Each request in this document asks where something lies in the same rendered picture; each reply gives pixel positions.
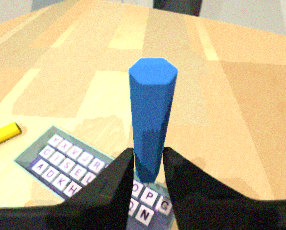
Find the keyboard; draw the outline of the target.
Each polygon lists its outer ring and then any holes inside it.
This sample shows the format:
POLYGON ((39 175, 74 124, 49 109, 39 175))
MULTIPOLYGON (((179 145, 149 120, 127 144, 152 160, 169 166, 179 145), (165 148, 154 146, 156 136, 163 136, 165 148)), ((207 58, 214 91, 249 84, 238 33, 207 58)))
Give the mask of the keyboard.
MULTIPOLYGON (((52 124, 11 162, 62 201, 102 172, 115 158, 52 124)), ((126 230, 171 230, 175 217, 167 186, 134 182, 126 230)))

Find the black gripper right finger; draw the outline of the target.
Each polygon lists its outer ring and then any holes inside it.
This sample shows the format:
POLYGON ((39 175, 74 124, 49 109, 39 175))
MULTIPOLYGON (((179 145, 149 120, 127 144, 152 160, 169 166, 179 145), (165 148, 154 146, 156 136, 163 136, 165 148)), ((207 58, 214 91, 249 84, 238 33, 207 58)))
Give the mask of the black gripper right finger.
POLYGON ((286 199, 246 197, 171 147, 163 166, 178 230, 286 230, 286 199))

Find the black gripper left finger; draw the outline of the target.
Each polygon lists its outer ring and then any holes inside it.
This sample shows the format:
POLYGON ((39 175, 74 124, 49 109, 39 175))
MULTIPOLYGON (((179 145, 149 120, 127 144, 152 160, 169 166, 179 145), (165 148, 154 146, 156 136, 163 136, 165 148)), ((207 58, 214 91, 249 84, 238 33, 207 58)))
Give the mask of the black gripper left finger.
POLYGON ((56 205, 0 207, 0 230, 126 230, 134 182, 134 148, 56 205))

